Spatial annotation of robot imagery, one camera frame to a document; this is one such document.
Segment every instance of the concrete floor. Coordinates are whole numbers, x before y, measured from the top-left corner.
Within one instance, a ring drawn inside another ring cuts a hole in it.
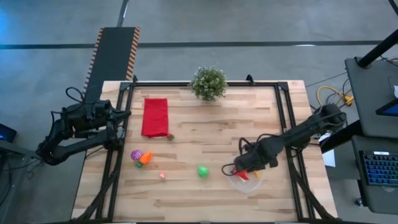
[[[89,44],[100,27],[114,27],[122,0],[0,0],[0,44]],[[140,42],[382,40],[398,17],[387,0],[130,0],[124,26],[140,26]],[[374,46],[220,47],[139,49],[140,80],[189,80],[199,66],[215,65],[230,80],[248,73],[258,80],[315,83],[345,71],[344,59]],[[68,86],[81,88],[92,49],[0,50],[0,123],[19,132],[16,143],[34,150],[50,129],[50,110],[71,104]],[[384,56],[398,55],[394,47]],[[340,89],[346,75],[322,85]],[[322,93],[325,100],[327,92]],[[357,120],[355,105],[343,109]],[[58,166],[38,167],[19,193],[14,223],[68,220],[83,155]],[[353,200],[354,180],[330,178],[339,217],[394,223],[398,216],[371,213]]]

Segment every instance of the pink toy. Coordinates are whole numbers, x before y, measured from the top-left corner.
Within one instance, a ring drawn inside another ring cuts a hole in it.
[[[139,159],[141,158],[141,156],[142,156],[141,150],[134,150],[134,151],[131,153],[131,159],[132,159],[132,160],[135,160],[135,161],[139,160]]]

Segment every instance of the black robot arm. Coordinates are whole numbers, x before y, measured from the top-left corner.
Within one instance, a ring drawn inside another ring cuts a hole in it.
[[[119,147],[118,126],[130,116],[130,111],[119,111],[109,100],[94,103],[77,103],[62,108],[60,119],[53,123],[50,134],[39,144],[36,153],[50,165],[57,165],[69,156],[103,145],[105,149]],[[63,140],[85,138],[86,140],[59,146]]]
[[[336,105],[326,105],[317,109],[306,121],[286,131],[280,136],[271,135],[260,138],[256,142],[248,142],[244,138],[239,141],[240,156],[234,160],[238,172],[265,169],[266,164],[271,167],[278,165],[277,155],[285,146],[304,148],[314,134],[325,134],[327,131],[336,131],[344,125],[346,114]]]

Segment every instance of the wooden table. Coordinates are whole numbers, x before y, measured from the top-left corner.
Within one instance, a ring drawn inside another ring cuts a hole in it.
[[[295,118],[301,123],[311,115],[304,82],[288,83]],[[101,99],[109,99],[115,106],[119,84],[105,82]],[[168,99],[169,130],[175,135],[172,142],[141,136],[144,98]],[[285,101],[283,104],[288,118]],[[285,152],[278,155],[279,166],[267,166],[263,183],[249,194],[234,190],[220,171],[238,154],[240,137],[254,141],[262,133],[280,134],[273,88],[228,87],[225,98],[208,103],[196,99],[187,87],[135,87],[131,111],[114,221],[296,221]],[[154,153],[142,169],[130,158],[135,149]],[[320,148],[307,147],[303,157],[312,192],[336,216]],[[102,150],[85,161],[72,217],[79,216],[98,193],[105,158]],[[209,168],[208,178],[199,178],[198,165]],[[165,173],[166,180],[159,179],[159,172]]]

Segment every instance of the red cloth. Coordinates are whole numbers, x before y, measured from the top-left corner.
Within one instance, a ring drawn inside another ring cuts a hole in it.
[[[141,135],[148,138],[169,137],[169,116],[167,99],[145,98],[144,118],[142,120]]]

